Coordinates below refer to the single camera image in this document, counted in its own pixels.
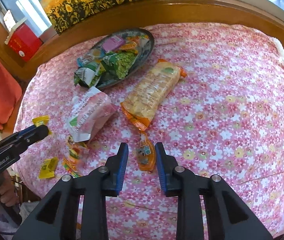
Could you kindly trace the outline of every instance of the bed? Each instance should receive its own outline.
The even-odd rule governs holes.
[[[159,107],[148,129],[152,142],[196,174],[220,174],[275,237],[284,233],[284,49],[279,40],[242,25],[173,23],[146,27],[155,48],[141,73],[104,90],[117,112],[90,143],[85,175],[117,153],[130,149],[123,190],[106,202],[110,239],[175,239],[177,199],[165,198],[157,171],[141,172],[135,159],[137,130],[120,102],[159,58],[179,62],[188,77]],[[14,170],[43,197],[67,172],[65,120],[74,87],[76,58],[102,37],[77,44],[42,64],[23,97],[15,130],[48,114],[53,135],[31,146]],[[59,158],[56,177],[39,180],[42,161]],[[79,207],[81,223],[81,204]]]

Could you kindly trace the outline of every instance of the pink candy box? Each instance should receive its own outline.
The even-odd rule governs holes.
[[[124,39],[122,39],[121,37],[118,37],[118,36],[112,36],[111,38],[107,39],[103,43],[102,48],[107,53],[109,51],[116,50],[117,48],[119,48],[123,44],[125,44]]]

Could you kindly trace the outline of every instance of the pink snack bag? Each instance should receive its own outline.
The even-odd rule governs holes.
[[[72,107],[67,121],[74,142],[91,140],[115,112],[107,94],[91,87]]]
[[[104,49],[104,51],[106,53],[108,53],[108,52],[110,52],[112,50],[116,50],[117,48],[119,48],[123,44],[125,44],[125,40],[124,39],[122,39],[119,36],[112,36],[111,38],[107,39],[103,43],[102,48]]]

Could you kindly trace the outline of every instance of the dark plate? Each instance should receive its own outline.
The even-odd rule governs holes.
[[[141,29],[141,28],[126,29],[126,30],[122,30],[122,31],[112,33],[111,35],[105,37],[104,39],[102,39],[101,41],[96,43],[91,48],[91,49],[99,49],[102,46],[102,44],[104,43],[104,41],[106,41],[107,39],[109,39],[110,37],[115,36],[115,35],[121,36],[122,38],[125,39],[126,37],[144,35],[144,34],[149,36],[149,41],[142,47],[141,54],[138,56],[135,63],[130,68],[128,75],[124,79],[119,79],[115,76],[112,76],[109,73],[104,73],[101,76],[99,83],[96,85],[96,88],[101,90],[101,89],[105,89],[107,87],[111,87],[115,84],[118,84],[122,80],[129,78],[131,75],[133,75],[133,73],[135,71],[140,69],[143,66],[143,64],[145,63],[145,61],[147,60],[147,58],[152,53],[152,50],[153,50],[153,47],[154,47],[154,37],[153,37],[152,33],[150,33],[147,30]]]

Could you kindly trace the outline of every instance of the red box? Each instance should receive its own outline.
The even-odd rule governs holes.
[[[42,41],[25,23],[26,18],[12,27],[5,41],[25,62],[32,58],[42,45]]]

